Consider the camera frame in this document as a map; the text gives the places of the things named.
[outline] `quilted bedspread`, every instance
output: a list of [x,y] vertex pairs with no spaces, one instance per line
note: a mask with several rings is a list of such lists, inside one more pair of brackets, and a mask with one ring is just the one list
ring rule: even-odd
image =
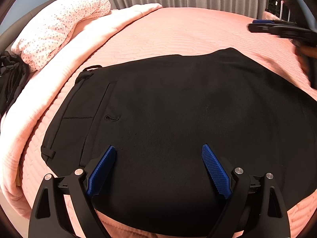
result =
[[[316,100],[317,91],[310,88],[307,78],[302,73],[293,54],[294,47],[291,42],[269,34],[248,32],[247,24],[252,20],[242,15],[207,9],[163,8],[133,22],[112,36],[66,81],[28,138],[20,159],[18,185],[21,185],[29,205],[33,205],[44,175],[52,172],[42,160],[40,150],[47,127],[73,87],[78,74],[88,66],[106,67],[171,54],[202,55],[233,47],[292,82]],[[299,234],[316,210],[316,196],[317,192],[288,211],[291,237]],[[67,204],[77,235],[84,237],[69,198]],[[127,227],[102,214],[99,216],[113,238],[163,237]]]

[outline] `hand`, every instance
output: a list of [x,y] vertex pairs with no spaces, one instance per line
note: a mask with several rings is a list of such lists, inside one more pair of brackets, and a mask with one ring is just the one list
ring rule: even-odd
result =
[[301,65],[302,71],[308,76],[309,67],[301,55],[317,58],[317,47],[300,46],[295,47],[294,53],[297,55],[297,60]]

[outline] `pillow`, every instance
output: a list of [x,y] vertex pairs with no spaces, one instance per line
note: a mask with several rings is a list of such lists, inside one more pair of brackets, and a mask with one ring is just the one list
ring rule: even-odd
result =
[[110,7],[109,0],[56,0],[30,20],[11,50],[31,72],[41,70],[69,42],[78,22],[105,16]]

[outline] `blue rubber grip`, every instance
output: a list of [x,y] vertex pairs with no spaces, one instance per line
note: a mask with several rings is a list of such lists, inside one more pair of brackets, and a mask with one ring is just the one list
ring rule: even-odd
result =
[[116,150],[110,146],[88,179],[87,195],[89,197],[99,194],[115,159]]
[[228,199],[232,194],[229,176],[207,144],[202,147],[202,159],[219,194]]
[[275,22],[272,20],[253,20],[252,23],[271,23],[271,24],[274,24]]

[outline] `metal bolt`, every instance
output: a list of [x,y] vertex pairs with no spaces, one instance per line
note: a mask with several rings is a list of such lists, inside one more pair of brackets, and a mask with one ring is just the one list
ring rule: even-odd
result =
[[46,181],[48,181],[49,179],[51,179],[52,178],[52,175],[51,174],[47,174],[47,175],[45,175],[45,177],[44,177],[44,179],[46,180]]
[[267,177],[268,179],[273,179],[273,174],[267,173],[267,174],[266,174],[266,177]]
[[240,167],[237,167],[237,168],[235,169],[235,172],[236,172],[237,174],[241,175],[241,174],[243,174],[243,169],[240,168]]
[[78,169],[75,170],[75,175],[79,176],[79,175],[81,175],[83,172],[84,172],[83,169],[78,168]]

